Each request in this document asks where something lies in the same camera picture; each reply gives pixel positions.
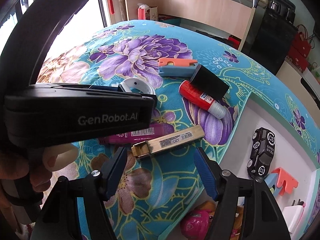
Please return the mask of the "person's left hand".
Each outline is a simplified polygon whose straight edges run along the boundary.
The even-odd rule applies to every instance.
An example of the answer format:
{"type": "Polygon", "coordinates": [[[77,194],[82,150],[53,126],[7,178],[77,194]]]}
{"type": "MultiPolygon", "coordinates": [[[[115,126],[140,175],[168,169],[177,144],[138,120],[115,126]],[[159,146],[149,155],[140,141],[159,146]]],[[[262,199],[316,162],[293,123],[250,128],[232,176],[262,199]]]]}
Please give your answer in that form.
{"type": "Polygon", "coordinates": [[[72,144],[45,148],[35,160],[27,160],[17,153],[1,151],[1,180],[15,180],[29,175],[33,190],[44,192],[50,187],[52,172],[75,161],[78,154],[78,148],[72,144]]]}

